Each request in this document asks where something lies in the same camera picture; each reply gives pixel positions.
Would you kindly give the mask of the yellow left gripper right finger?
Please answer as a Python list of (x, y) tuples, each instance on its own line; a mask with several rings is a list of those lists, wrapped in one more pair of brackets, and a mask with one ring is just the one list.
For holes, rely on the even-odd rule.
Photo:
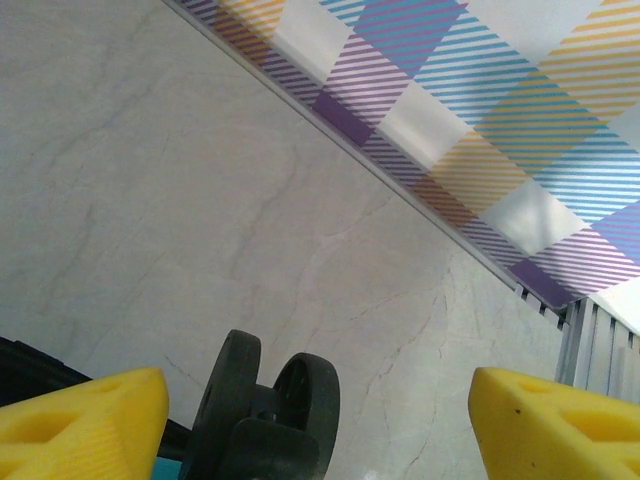
[(469, 418), (490, 479), (637, 479), (639, 406), (500, 368), (475, 370)]

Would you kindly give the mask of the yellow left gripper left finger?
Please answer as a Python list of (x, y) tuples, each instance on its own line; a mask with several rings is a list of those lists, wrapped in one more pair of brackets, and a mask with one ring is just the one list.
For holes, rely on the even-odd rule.
[(1, 408), (3, 479), (149, 479), (168, 418), (157, 367)]

